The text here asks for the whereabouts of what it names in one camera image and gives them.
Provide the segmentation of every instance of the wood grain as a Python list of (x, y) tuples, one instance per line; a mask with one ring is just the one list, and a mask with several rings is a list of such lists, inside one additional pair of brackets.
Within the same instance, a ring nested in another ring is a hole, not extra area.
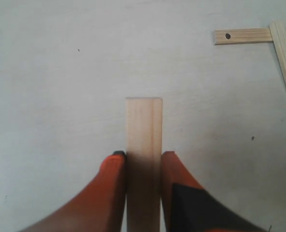
[(127, 231), (160, 230), (162, 99), (128, 98)]
[(283, 21), (274, 21), (270, 25), (270, 30), (286, 84), (286, 27)]
[(269, 28), (215, 30), (213, 40), (215, 45), (273, 42)]

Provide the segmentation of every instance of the white background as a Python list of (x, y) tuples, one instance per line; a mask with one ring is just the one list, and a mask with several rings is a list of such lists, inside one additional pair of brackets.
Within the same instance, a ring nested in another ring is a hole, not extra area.
[(273, 44), (211, 38), (276, 19), (286, 23), (286, 0), (0, 0), (0, 232), (52, 213), (125, 149), (135, 96), (163, 98), (163, 150), (213, 196), (286, 232)]

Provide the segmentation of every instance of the wooden l-shaped joint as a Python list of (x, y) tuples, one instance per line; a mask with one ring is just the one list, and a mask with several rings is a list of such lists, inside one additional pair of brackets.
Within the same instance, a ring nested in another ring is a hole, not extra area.
[(274, 21), (270, 28), (215, 30), (214, 45), (272, 43), (286, 84), (286, 27), (283, 21)]

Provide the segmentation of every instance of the drilled hole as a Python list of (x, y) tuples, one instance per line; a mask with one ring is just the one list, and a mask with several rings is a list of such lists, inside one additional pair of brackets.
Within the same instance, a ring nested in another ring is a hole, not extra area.
[(226, 34), (226, 39), (227, 40), (231, 39), (231, 35), (229, 33)]

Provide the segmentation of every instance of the light wood piece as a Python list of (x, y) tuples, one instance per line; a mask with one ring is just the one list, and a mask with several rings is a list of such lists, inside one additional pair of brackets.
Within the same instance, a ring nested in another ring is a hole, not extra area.
[(215, 30), (213, 40), (215, 45), (273, 42), (270, 29), (268, 28)]
[(271, 23), (270, 29), (286, 84), (286, 27), (283, 21), (274, 21)]
[(127, 231), (160, 231), (162, 99), (126, 99)]

